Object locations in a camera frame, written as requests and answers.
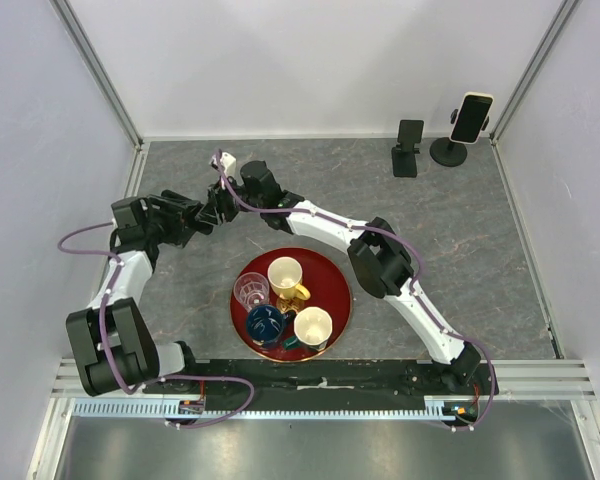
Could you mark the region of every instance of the red plate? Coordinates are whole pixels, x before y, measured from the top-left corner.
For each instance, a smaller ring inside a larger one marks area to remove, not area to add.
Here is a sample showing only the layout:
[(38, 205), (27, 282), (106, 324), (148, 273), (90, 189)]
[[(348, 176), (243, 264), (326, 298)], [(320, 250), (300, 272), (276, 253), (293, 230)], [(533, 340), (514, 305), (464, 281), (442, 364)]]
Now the red plate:
[[(233, 293), (229, 307), (231, 321), (242, 341), (257, 354), (276, 362), (301, 362), (326, 352), (340, 338), (351, 316), (351, 290), (344, 275), (331, 260), (304, 248), (279, 248), (264, 253), (244, 267), (238, 277), (248, 272), (257, 272), (266, 277), (269, 265), (279, 257), (295, 258), (302, 265), (302, 284), (311, 292), (311, 298), (304, 302), (304, 307), (320, 307), (331, 315), (333, 333), (327, 347), (321, 352), (305, 347), (293, 350), (284, 350), (282, 346), (269, 350), (258, 347), (251, 342), (247, 334), (247, 311), (240, 305)], [(269, 295), (271, 304), (277, 305), (278, 297), (273, 290)], [(293, 324), (285, 330), (280, 344), (291, 336), (293, 336)]]

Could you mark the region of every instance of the blue mug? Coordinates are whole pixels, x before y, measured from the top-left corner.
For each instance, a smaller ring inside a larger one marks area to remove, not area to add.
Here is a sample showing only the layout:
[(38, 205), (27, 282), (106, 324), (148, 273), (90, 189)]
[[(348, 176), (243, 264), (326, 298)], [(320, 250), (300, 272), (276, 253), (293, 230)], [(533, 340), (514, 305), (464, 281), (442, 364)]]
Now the blue mug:
[(274, 348), (280, 343), (284, 329), (295, 318), (293, 310), (282, 313), (272, 305), (260, 305), (247, 315), (247, 334), (257, 346)]

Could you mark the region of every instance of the robotic arm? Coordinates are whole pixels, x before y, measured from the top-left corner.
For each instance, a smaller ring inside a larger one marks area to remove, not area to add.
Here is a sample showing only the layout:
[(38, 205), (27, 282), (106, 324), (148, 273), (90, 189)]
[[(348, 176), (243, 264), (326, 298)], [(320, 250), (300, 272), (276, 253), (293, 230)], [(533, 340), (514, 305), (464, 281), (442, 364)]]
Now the robotic arm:
[[(221, 179), (209, 187), (206, 204), (165, 190), (160, 196), (125, 198), (112, 205), (116, 229), (110, 248), (124, 262), (124, 268), (113, 291), (107, 291), (105, 324), (116, 365), (127, 384), (182, 371), (187, 360), (193, 358), (183, 342), (156, 346), (137, 307), (155, 269), (158, 246), (184, 247), (196, 232), (210, 234), (214, 226), (232, 221), (245, 210), (239, 203), (267, 210), (294, 208), (309, 212), (263, 212), (261, 217), (271, 228), (315, 238), (346, 253), (362, 288), (389, 302), (422, 339), (439, 366), (442, 382), (453, 390), (470, 381), (480, 355), (473, 345), (449, 336), (453, 328), (419, 282), (408, 282), (414, 270), (406, 249), (377, 231), (360, 229), (368, 226), (393, 233), (385, 220), (376, 217), (367, 223), (320, 209), (300, 195), (282, 190), (265, 162), (251, 161), (241, 168), (242, 186), (233, 178), (235, 158), (224, 153), (222, 164), (225, 179), (241, 202), (235, 201)], [(82, 384), (92, 396), (118, 388), (103, 354), (98, 329), (101, 301), (116, 265), (117, 260), (110, 262), (103, 286), (88, 307), (70, 314), (66, 322)]]

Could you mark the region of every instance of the teal mug handle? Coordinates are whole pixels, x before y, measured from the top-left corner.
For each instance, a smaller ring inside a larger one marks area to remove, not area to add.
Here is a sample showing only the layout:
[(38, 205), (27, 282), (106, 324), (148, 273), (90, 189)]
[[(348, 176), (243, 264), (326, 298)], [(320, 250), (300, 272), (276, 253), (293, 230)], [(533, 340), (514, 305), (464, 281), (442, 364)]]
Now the teal mug handle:
[(302, 346), (300, 340), (295, 335), (293, 337), (287, 338), (284, 342), (282, 342), (282, 348), (285, 350), (293, 350), (294, 348), (298, 348)]

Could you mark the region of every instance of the phone screen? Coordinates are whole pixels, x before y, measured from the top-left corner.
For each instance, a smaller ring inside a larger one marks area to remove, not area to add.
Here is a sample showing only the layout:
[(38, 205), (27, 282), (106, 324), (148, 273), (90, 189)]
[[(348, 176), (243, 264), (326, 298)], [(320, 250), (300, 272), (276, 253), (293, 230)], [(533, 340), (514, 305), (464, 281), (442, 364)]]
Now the phone screen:
[(454, 142), (474, 143), (478, 140), (493, 99), (478, 95), (467, 95), (462, 102), (455, 127), (449, 137)]

